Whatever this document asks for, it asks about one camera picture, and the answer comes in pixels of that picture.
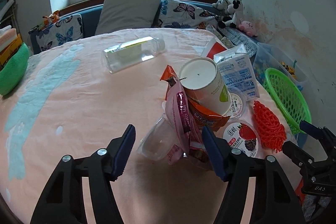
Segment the red foam fruit net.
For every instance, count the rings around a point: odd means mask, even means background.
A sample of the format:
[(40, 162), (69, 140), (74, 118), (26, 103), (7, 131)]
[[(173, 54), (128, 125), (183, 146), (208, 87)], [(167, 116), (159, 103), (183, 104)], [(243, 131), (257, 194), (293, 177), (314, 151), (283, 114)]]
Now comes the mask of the red foam fruit net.
[(278, 117), (260, 101), (253, 103), (253, 122), (260, 137), (261, 145), (278, 153), (286, 141), (284, 125)]

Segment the strawberry yogurt lid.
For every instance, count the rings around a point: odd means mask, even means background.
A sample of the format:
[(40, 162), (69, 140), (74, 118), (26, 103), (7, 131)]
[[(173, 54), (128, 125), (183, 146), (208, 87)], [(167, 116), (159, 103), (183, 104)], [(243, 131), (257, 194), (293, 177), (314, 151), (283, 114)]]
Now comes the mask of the strawberry yogurt lid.
[(223, 130), (222, 137), (231, 148), (237, 148), (249, 157), (258, 157), (260, 139), (249, 123), (241, 120), (229, 122)]

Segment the small clear yogurt cup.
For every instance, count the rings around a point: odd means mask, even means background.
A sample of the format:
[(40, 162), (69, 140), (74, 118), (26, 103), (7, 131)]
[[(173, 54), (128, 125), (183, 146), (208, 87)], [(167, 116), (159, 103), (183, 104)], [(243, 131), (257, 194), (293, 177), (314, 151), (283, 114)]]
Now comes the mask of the small clear yogurt cup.
[(247, 99), (246, 96), (234, 86), (229, 87), (228, 91), (231, 95), (231, 107), (227, 114), (230, 116), (229, 121), (233, 122), (244, 115), (247, 108)]

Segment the white blue milk carton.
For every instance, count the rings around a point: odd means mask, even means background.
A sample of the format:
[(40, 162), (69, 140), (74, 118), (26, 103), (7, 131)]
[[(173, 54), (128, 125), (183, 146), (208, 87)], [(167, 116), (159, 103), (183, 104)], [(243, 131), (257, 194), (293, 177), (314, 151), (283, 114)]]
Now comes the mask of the white blue milk carton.
[(252, 63), (244, 45), (217, 53), (214, 62), (227, 86), (239, 89), (248, 101), (260, 97)]

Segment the orange red snack bag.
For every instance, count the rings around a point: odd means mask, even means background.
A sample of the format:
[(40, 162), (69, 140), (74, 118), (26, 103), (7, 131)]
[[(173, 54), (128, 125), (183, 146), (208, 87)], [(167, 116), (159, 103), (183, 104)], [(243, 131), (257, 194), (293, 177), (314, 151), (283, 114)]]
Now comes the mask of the orange red snack bag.
[[(175, 79), (177, 78), (177, 74), (175, 73), (172, 66), (167, 65), (160, 80), (166, 81), (168, 83), (167, 91), (165, 95), (165, 100), (167, 101), (168, 92), (175, 85)], [(218, 131), (221, 127), (223, 127), (230, 119), (229, 116), (222, 116), (193, 100), (190, 97), (187, 97), (189, 104), (189, 111), (191, 115), (194, 117), (194, 120), (200, 130), (203, 126), (209, 126), (213, 131)]]

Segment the pink snack wrapper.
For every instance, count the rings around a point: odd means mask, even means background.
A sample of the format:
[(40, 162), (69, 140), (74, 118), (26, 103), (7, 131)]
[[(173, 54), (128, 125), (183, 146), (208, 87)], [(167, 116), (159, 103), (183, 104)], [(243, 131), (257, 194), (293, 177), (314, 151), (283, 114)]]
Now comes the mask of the pink snack wrapper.
[(194, 165), (209, 169), (209, 156), (201, 132), (189, 111), (187, 95), (179, 81), (167, 92), (165, 114), (177, 134), (177, 140), (167, 154), (169, 163), (174, 164), (186, 157)]

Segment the clear plastic cup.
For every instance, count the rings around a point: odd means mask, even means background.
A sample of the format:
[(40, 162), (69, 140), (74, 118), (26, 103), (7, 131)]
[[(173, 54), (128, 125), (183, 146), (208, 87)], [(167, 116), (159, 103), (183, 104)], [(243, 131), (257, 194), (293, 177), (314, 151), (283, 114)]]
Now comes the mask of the clear plastic cup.
[(176, 140), (177, 133), (166, 114), (163, 113), (156, 124), (140, 141), (137, 153), (149, 160), (160, 161), (167, 156)]

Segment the white paper cup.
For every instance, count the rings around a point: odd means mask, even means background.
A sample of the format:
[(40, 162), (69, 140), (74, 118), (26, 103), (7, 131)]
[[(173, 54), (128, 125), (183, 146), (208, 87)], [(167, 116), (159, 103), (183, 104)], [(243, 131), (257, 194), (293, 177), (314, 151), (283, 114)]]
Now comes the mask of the white paper cup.
[(227, 114), (231, 95), (212, 59), (197, 57), (188, 61), (181, 67), (178, 78), (191, 99), (217, 114)]

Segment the red paper cup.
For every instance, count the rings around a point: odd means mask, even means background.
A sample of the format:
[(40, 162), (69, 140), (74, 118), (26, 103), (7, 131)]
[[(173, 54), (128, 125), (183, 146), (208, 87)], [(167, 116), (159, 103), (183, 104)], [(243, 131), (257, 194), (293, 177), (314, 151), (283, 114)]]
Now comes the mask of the red paper cup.
[(207, 57), (210, 59), (214, 58), (214, 55), (226, 51), (227, 48), (222, 44), (222, 42), (218, 41), (216, 38), (212, 38), (205, 46), (203, 52), (201, 53), (201, 57)]

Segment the clear plastic bottle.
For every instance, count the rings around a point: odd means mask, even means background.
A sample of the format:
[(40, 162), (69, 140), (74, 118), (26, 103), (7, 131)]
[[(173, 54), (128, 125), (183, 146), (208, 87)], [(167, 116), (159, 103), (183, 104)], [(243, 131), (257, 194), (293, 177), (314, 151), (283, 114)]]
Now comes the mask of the clear plastic bottle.
[(102, 51), (104, 63), (111, 74), (151, 60), (166, 49), (163, 38), (147, 36), (123, 42)]

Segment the yellow toy vehicle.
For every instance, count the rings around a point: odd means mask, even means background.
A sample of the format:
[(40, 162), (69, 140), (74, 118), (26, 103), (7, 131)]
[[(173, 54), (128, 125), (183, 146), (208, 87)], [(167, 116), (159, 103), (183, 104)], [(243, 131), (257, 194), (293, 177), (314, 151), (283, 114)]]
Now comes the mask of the yellow toy vehicle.
[(293, 66), (287, 65), (284, 61), (281, 61), (280, 64), (288, 71), (290, 75), (292, 75), (295, 78), (295, 64), (296, 61), (293, 63)]

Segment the clear plastic storage box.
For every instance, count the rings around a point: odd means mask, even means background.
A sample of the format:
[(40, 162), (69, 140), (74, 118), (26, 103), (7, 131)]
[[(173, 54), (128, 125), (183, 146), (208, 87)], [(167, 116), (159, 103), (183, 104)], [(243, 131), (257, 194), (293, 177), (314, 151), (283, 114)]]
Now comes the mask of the clear plastic storage box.
[(309, 80), (303, 71), (296, 65), (295, 60), (291, 60), (279, 47), (266, 44), (257, 44), (257, 53), (252, 67), (256, 79), (263, 84), (265, 81), (265, 71), (268, 68), (274, 68), (284, 73), (302, 92)]

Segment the pink plush toy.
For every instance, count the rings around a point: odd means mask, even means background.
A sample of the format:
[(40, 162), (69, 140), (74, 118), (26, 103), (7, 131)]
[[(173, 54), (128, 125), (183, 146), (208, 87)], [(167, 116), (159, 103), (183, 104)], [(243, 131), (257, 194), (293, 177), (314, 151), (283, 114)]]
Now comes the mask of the pink plush toy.
[(243, 20), (240, 22), (240, 24), (238, 25), (238, 29), (242, 32), (244, 32), (244, 34), (246, 34), (249, 37), (256, 37), (257, 36), (257, 30), (255, 28), (255, 26), (253, 25), (253, 23), (247, 21), (247, 20)]

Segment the cow plush toy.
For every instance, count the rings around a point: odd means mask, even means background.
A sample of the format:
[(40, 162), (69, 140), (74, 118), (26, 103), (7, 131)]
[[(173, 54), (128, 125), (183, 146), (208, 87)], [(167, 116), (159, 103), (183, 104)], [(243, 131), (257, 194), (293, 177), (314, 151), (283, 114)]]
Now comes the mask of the cow plush toy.
[(243, 3), (241, 0), (233, 0), (228, 5), (227, 9), (221, 11), (221, 19), (218, 22), (220, 28), (231, 27), (237, 28), (244, 19)]

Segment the right butterfly pillow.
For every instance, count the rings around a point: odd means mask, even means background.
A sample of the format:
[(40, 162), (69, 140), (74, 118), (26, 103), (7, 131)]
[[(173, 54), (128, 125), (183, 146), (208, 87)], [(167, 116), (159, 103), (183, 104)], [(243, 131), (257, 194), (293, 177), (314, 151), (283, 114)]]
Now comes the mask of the right butterfly pillow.
[(219, 16), (178, 0), (163, 0), (156, 26), (161, 28), (202, 29), (218, 26)]

